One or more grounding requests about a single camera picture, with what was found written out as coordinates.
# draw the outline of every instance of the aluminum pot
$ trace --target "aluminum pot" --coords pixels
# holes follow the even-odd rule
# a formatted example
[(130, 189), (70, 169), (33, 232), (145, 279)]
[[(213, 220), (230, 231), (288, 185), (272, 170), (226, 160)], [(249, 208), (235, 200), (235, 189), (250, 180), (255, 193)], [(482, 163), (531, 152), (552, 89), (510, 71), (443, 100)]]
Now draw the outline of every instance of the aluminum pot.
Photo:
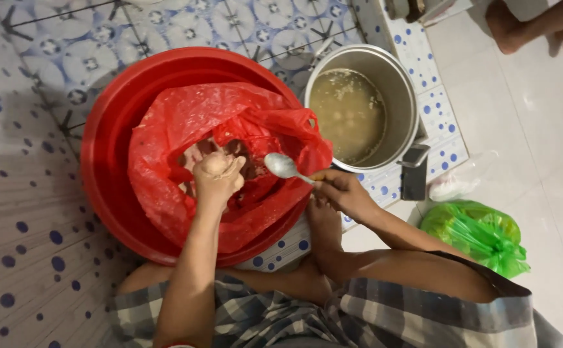
[[(314, 55), (303, 105), (309, 107), (312, 87), (320, 74), (331, 69), (350, 69), (365, 75), (376, 86), (382, 96), (386, 117), (384, 137), (374, 154), (353, 165), (337, 159), (333, 159), (333, 164), (341, 170), (354, 173), (377, 171), (392, 162), (405, 167), (419, 167), (428, 156), (430, 148), (413, 143), (420, 119), (417, 97), (406, 69), (391, 53), (371, 44), (341, 47), (316, 63), (332, 42), (333, 38), (327, 39)], [(410, 147), (421, 150), (421, 154), (413, 162), (403, 162), (402, 156)]]

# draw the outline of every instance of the green plastic bag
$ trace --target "green plastic bag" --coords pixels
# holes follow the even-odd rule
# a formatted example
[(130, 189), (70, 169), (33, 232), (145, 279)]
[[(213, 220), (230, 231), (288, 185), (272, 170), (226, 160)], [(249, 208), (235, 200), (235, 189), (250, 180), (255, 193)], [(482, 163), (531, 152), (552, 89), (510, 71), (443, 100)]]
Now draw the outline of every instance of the green plastic bag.
[(474, 201), (440, 204), (428, 212), (421, 229), (472, 257), (503, 277), (529, 272), (520, 229), (509, 215)]

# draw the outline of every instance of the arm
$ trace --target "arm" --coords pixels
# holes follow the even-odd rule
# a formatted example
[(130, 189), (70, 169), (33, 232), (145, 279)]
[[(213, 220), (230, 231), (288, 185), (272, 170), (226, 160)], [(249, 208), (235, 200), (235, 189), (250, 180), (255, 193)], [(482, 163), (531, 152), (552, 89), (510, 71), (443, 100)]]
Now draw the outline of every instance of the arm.
[(219, 223), (245, 163), (245, 158), (239, 157), (226, 169), (227, 175), (213, 177), (203, 171), (213, 157), (205, 158), (193, 168), (198, 194), (196, 213), (169, 278), (157, 320), (154, 348), (172, 343), (209, 347), (212, 343)]
[(374, 231), (391, 249), (440, 250), (474, 262), (453, 246), (381, 209), (353, 174), (325, 169), (316, 172), (311, 178), (316, 180), (314, 187), (318, 196), (325, 198), (336, 210)]

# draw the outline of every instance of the pot rim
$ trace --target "pot rim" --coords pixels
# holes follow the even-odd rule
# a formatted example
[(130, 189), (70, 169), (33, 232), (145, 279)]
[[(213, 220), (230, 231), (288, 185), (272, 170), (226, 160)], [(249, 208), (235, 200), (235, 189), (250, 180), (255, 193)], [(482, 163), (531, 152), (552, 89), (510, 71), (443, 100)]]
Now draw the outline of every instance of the pot rim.
[(401, 65), (400, 61), (396, 57), (394, 57), (393, 54), (387, 52), (386, 50), (383, 50), (378, 46), (374, 46), (373, 44), (366, 44), (366, 43), (349, 44), (347, 46), (339, 47), (338, 49), (330, 52), (316, 64), (311, 75), (309, 75), (308, 83), (305, 86), (305, 90), (303, 93), (303, 105), (306, 108), (309, 108), (309, 96), (312, 91), (312, 86), (314, 85), (314, 81), (316, 80), (318, 75), (321, 73), (322, 68), (330, 60), (342, 54), (350, 53), (350, 52), (369, 52), (372, 54), (379, 54), (381, 55), (381, 58), (383, 60), (386, 60), (388, 61), (388, 63), (391, 63), (391, 65), (393, 65), (393, 67), (402, 76), (404, 84), (406, 85), (406, 88), (409, 91), (411, 104), (412, 104), (411, 114), (415, 115), (415, 121), (412, 124), (412, 130), (410, 132), (410, 136), (408, 137), (408, 139), (405, 140), (404, 145), (401, 146), (400, 149), (398, 149), (397, 151), (398, 155), (394, 156), (388, 161), (384, 161), (382, 163), (379, 163), (371, 167), (355, 167), (353, 165), (348, 165), (344, 162), (341, 162), (337, 160), (335, 157), (333, 158), (333, 164), (342, 170), (350, 171), (353, 173), (370, 173), (373, 171), (381, 170), (383, 167), (385, 167), (386, 165), (392, 162), (397, 162), (401, 160), (402, 156), (404, 156), (404, 154), (409, 150), (410, 146), (414, 143), (415, 137), (417, 136), (417, 130), (419, 128), (419, 118), (420, 118), (418, 113), (418, 107), (417, 107), (417, 93), (415, 92), (415, 88), (412, 84), (412, 80), (410, 79), (409, 73)]

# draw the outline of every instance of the metal spoon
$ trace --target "metal spoon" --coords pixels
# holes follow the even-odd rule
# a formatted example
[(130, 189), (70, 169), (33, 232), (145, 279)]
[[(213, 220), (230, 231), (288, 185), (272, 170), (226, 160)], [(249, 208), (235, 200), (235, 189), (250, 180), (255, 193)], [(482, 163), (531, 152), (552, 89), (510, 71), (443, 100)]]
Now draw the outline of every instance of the metal spoon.
[(278, 154), (277, 152), (271, 152), (270, 154), (264, 156), (264, 164), (271, 171), (271, 173), (275, 174), (279, 178), (288, 179), (297, 177), (303, 179), (310, 185), (314, 185), (314, 180), (306, 177), (305, 175), (301, 175), (301, 173), (296, 170), (294, 161), (286, 155)]

